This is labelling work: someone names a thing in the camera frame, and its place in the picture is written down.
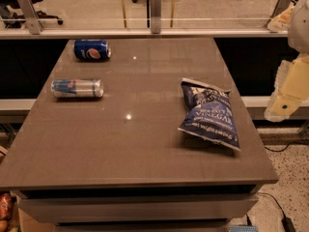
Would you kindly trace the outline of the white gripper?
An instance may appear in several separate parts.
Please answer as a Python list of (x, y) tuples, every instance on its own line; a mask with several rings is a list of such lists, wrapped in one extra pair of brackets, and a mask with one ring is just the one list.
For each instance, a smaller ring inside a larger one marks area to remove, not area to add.
[(292, 62), (283, 60), (274, 87), (264, 116), (270, 122), (282, 122), (309, 98), (309, 54), (300, 53)]

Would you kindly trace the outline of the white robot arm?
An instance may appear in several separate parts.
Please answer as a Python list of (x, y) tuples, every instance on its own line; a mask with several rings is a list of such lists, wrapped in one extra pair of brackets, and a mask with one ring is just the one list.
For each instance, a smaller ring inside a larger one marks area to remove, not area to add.
[(270, 122), (281, 122), (309, 98), (309, 0), (298, 0), (272, 19), (267, 28), (274, 32), (286, 29), (288, 46), (298, 52), (292, 62), (281, 61), (264, 113)]

